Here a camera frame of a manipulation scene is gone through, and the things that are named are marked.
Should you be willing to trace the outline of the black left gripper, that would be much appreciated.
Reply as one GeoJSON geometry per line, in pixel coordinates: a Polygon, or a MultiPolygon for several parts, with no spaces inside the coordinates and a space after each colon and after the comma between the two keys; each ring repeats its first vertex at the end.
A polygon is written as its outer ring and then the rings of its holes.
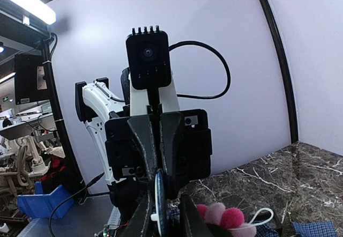
{"type": "Polygon", "coordinates": [[[168,197],[211,172],[212,137],[207,112],[184,110],[159,115],[111,118],[105,147],[115,179],[155,179],[161,168],[168,197]]]}

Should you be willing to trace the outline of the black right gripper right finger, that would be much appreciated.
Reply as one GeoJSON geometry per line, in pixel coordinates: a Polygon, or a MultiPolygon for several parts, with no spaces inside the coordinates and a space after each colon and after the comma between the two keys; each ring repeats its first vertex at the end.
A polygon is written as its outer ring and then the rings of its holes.
{"type": "Polygon", "coordinates": [[[189,195],[181,195],[179,210],[181,236],[212,236],[189,195]]]}

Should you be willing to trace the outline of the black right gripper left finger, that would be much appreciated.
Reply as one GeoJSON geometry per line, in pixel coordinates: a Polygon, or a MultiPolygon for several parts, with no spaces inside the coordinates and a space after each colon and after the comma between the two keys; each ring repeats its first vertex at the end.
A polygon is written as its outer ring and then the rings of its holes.
{"type": "Polygon", "coordinates": [[[147,237],[153,236],[153,224],[151,214],[153,202],[150,194],[146,194],[139,203],[136,211],[125,230],[122,237],[147,237]]]}

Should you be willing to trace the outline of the pink pompom brooch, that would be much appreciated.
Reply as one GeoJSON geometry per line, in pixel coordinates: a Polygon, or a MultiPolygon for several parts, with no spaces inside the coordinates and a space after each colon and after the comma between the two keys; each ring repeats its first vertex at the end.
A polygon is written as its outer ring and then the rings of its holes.
{"type": "MultiPolygon", "coordinates": [[[[168,235],[167,226],[167,203],[166,192],[163,183],[163,170],[158,169],[154,180],[155,212],[151,220],[157,223],[160,236],[168,235]]],[[[266,224],[274,217],[274,212],[269,208],[259,209],[250,222],[244,222],[243,212],[238,208],[225,208],[222,203],[214,203],[211,206],[198,204],[196,206],[204,223],[223,229],[236,236],[255,236],[256,227],[266,224]]]]}

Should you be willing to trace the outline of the blue checked shirt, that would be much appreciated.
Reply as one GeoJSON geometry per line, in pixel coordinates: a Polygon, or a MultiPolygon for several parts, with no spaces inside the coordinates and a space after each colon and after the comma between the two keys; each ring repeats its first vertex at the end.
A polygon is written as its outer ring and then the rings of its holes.
{"type": "MultiPolygon", "coordinates": [[[[333,223],[330,221],[300,224],[292,223],[296,236],[337,236],[333,223]]],[[[206,226],[209,228],[213,236],[236,236],[235,233],[228,233],[223,229],[218,229],[215,226],[206,226]]],[[[255,236],[279,236],[279,232],[273,229],[268,224],[263,224],[256,227],[255,236]]]]}

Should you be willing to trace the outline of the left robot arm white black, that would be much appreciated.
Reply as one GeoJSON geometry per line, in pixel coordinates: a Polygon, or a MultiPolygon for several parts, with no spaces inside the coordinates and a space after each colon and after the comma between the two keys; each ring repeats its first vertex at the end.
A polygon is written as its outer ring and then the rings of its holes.
{"type": "Polygon", "coordinates": [[[110,200],[129,219],[144,196],[176,199],[189,182],[211,172],[206,111],[180,110],[172,72],[138,75],[124,69],[124,100],[108,78],[75,85],[76,111],[104,168],[110,200]]]}

